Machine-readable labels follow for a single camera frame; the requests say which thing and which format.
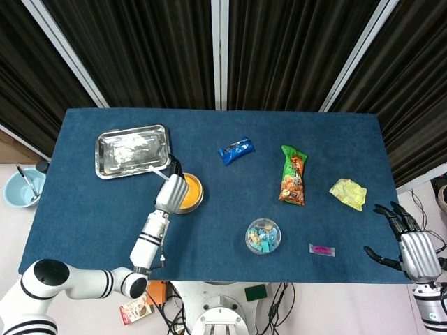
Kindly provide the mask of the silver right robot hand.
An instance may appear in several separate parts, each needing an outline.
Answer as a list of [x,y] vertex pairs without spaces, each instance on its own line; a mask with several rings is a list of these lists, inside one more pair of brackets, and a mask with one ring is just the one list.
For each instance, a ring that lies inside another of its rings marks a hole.
[[437,281],[442,269],[428,232],[423,231],[416,219],[400,204],[393,201],[390,204],[392,209],[375,204],[373,211],[388,220],[399,246],[399,260],[384,258],[369,246],[365,246],[364,251],[380,265],[404,272],[416,284]]

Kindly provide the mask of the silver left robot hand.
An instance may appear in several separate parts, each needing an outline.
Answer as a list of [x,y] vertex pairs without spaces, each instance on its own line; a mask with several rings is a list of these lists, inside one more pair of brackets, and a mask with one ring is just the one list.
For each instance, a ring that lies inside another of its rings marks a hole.
[[170,159],[169,180],[164,180],[163,185],[156,197],[155,209],[168,214],[177,214],[189,190],[180,161],[172,154],[168,154]]

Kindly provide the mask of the white plastic spoon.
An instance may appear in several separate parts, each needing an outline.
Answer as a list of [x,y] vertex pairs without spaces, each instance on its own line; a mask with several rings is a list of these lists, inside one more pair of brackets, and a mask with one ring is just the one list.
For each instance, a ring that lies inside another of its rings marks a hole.
[[169,180],[169,177],[167,177],[166,175],[164,175],[164,173],[162,173],[162,172],[160,172],[159,170],[155,169],[155,168],[154,168],[153,166],[151,166],[151,165],[147,168],[147,171],[148,171],[148,172],[152,172],[152,173],[158,175],[159,177],[161,177],[162,179],[164,179],[164,180],[166,180],[166,181]]

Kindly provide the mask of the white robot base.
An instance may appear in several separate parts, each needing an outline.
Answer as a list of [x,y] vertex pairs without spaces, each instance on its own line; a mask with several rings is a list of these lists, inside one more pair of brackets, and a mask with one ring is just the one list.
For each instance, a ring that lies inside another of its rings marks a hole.
[[184,305],[190,335],[256,335],[257,288],[271,293],[268,282],[173,281]]

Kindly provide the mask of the silver metal tray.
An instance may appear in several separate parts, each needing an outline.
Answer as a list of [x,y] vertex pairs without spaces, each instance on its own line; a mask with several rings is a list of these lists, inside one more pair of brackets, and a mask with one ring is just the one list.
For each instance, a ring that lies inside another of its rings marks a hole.
[[96,176],[116,179],[164,170],[170,151],[170,133],[163,124],[106,131],[95,143]]

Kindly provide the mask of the light blue bowl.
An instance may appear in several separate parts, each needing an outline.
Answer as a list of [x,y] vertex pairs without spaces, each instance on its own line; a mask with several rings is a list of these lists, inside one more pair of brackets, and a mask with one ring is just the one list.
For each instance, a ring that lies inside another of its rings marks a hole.
[[6,203],[15,208],[34,207],[38,204],[43,191],[46,175],[36,170],[34,167],[23,168],[34,188],[38,191],[39,197],[31,202],[33,195],[31,189],[25,183],[20,173],[16,171],[6,182],[3,189],[3,197]]

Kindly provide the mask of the round steel saucer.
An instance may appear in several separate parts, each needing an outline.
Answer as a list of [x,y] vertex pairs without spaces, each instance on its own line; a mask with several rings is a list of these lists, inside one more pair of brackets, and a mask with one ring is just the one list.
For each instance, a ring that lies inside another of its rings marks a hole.
[[189,214],[195,211],[200,206],[201,202],[202,202],[201,198],[197,199],[196,201],[184,200],[180,208],[178,209],[177,213]]

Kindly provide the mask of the blue table cloth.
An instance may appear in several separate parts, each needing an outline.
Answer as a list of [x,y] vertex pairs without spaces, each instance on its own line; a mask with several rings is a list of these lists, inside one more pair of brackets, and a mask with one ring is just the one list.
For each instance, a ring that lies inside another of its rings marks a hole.
[[[397,198],[373,114],[79,108],[66,112],[19,270],[41,258],[81,269],[130,267],[130,252],[154,210],[162,178],[145,173],[96,176],[98,136],[109,130],[163,124],[185,172],[201,181],[200,206],[170,218],[166,265],[152,277],[168,281],[263,281],[405,284],[405,276],[371,260],[365,246],[388,258],[399,248],[374,205]],[[255,151],[225,166],[219,148],[243,137]],[[279,200],[282,145],[307,155],[305,204]],[[362,211],[329,193],[341,178],[367,189]],[[250,223],[273,220],[281,243],[267,255],[245,243]],[[309,252],[333,247],[335,257]]]

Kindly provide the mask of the blue snack packet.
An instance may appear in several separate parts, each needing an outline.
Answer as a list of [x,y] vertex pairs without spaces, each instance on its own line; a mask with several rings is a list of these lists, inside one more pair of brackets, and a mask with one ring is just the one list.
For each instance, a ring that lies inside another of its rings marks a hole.
[[254,151],[254,145],[252,144],[252,141],[247,137],[243,137],[226,147],[219,148],[218,150],[225,166],[230,165],[238,158]]

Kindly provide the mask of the yellow snack bag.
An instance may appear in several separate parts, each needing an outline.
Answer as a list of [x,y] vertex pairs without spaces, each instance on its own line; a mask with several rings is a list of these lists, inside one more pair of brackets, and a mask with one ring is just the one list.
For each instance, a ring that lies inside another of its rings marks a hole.
[[366,202],[367,189],[356,182],[341,178],[329,190],[341,203],[362,211],[362,206]]

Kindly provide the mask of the pink sachet clear wrapper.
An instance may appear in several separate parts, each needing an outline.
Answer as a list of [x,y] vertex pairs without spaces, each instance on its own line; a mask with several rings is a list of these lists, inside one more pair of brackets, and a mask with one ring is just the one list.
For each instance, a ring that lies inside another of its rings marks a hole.
[[316,255],[324,255],[328,257],[335,257],[336,251],[333,247],[317,246],[309,244],[309,252]]

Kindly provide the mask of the green orange snack bag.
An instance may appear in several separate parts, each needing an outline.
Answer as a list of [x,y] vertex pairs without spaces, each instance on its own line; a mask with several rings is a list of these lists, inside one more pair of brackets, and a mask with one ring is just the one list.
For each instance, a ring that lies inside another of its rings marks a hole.
[[279,200],[303,206],[305,204],[303,174],[307,155],[290,145],[282,145],[281,150],[285,161]]

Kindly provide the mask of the red white snack box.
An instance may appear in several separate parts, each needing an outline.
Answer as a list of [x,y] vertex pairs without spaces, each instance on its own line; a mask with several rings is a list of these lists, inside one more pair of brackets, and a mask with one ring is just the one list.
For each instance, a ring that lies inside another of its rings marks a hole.
[[153,313],[147,293],[119,306],[119,314],[124,326],[131,325]]

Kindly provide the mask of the dark green pad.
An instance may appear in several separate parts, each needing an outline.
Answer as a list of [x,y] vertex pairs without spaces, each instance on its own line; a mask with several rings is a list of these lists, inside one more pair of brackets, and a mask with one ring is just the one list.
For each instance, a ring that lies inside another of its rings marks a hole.
[[254,302],[268,297],[266,285],[264,283],[246,287],[244,293],[247,302]]

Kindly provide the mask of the dark pleated curtain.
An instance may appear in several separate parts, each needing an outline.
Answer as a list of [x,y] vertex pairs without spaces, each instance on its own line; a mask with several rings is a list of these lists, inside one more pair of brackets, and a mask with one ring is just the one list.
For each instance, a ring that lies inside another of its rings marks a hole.
[[67,109],[92,106],[21,0],[0,0],[0,124],[51,156]]
[[447,163],[447,0],[399,0],[331,110],[377,116],[396,186]]
[[380,0],[230,0],[228,109],[320,109]]
[[43,0],[111,107],[215,107],[210,0]]

